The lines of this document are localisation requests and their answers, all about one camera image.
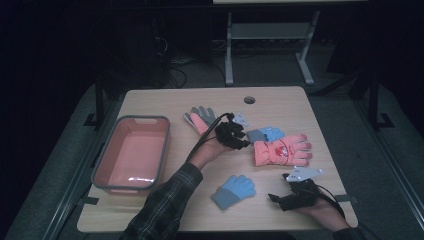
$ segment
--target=flannel shirt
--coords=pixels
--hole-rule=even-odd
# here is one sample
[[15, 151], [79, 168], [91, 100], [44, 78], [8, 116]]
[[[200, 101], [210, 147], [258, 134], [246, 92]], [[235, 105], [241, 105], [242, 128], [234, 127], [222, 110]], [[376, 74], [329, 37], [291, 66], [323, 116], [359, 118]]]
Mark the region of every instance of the flannel shirt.
[[[149, 194], [144, 207], [131, 220], [120, 239], [174, 239], [187, 202], [202, 180], [203, 175], [198, 168], [191, 163], [184, 163], [166, 183]], [[333, 238], [365, 239], [355, 228], [337, 231], [333, 233]]]

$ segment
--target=person's hand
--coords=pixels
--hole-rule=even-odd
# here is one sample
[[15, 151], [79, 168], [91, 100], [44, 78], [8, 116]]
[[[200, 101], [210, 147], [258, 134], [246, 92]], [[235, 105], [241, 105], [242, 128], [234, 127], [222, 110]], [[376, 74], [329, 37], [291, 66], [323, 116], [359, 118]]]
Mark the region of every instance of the person's hand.
[[350, 228], [350, 225], [337, 209], [322, 198], [318, 198], [312, 207], [303, 207], [295, 211], [313, 217], [321, 226], [332, 232]]
[[206, 138], [206, 142], [199, 147], [188, 162], [201, 170], [206, 164], [215, 160], [222, 153], [232, 150], [234, 149], [222, 145], [216, 139], [215, 130], [212, 130]]

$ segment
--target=table leg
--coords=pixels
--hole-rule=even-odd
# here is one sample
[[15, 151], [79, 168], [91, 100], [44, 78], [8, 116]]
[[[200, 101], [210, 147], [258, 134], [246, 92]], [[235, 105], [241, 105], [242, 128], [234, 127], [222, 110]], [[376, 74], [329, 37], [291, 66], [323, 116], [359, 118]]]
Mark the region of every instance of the table leg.
[[231, 61], [231, 12], [227, 22], [227, 54], [225, 56], [225, 86], [233, 86], [233, 62]]
[[303, 46], [303, 49], [302, 49], [301, 52], [296, 53], [297, 62], [299, 63], [300, 70], [302, 71], [303, 78], [305, 79], [305, 82], [306, 82], [307, 85], [313, 85], [314, 84], [314, 80], [313, 80], [312, 75], [309, 71], [308, 65], [306, 64], [305, 59], [306, 59], [306, 55], [307, 55], [308, 50], [309, 50], [309, 46], [311, 45], [312, 37], [314, 36], [315, 27], [316, 27], [317, 22], [318, 22], [319, 14], [320, 14], [320, 11], [314, 12], [312, 20], [309, 24], [308, 32], [306, 34], [305, 45]]

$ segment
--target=metal frame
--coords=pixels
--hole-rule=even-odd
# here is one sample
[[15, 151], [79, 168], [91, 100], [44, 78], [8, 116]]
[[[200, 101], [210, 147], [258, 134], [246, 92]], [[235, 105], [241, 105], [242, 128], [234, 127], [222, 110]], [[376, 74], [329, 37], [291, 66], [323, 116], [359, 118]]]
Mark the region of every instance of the metal frame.
[[296, 60], [307, 85], [314, 80], [306, 63], [306, 55], [314, 36], [320, 11], [315, 11], [310, 22], [306, 23], [233, 23], [232, 13], [228, 12], [227, 53], [225, 56], [225, 85], [233, 86], [233, 63], [231, 60], [232, 39], [304, 39], [305, 44]]

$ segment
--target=plastic tray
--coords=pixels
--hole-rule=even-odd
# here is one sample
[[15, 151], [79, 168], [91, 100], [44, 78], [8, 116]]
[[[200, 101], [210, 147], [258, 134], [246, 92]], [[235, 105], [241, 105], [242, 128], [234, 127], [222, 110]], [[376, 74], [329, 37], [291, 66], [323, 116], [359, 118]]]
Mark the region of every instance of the plastic tray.
[[113, 193], [139, 193], [160, 179], [170, 140], [164, 116], [119, 118], [103, 148], [91, 181]]

